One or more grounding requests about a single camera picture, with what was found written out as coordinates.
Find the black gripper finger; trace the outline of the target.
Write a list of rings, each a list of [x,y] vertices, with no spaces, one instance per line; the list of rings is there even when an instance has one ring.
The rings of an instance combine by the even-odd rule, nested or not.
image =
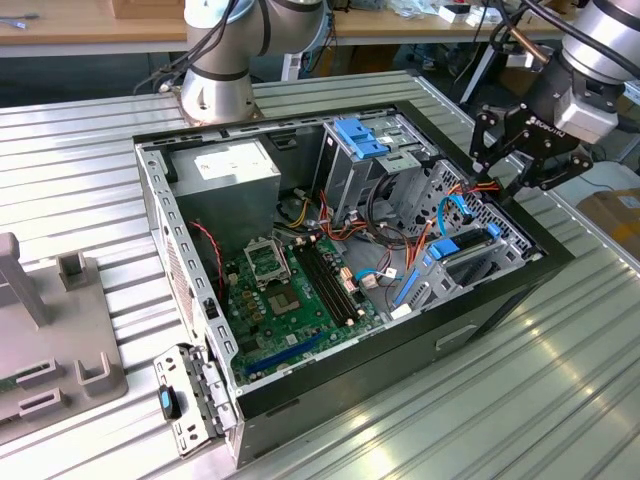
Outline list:
[[[476,112],[469,147],[475,177],[486,175],[499,160],[524,144],[529,134],[524,121],[529,112],[524,102],[510,107],[485,104]]]
[[[532,159],[524,154],[520,154],[519,159],[523,161],[523,167],[505,188],[505,193],[510,198],[514,198],[523,189],[548,192],[594,166],[593,160],[582,147],[545,159]]]

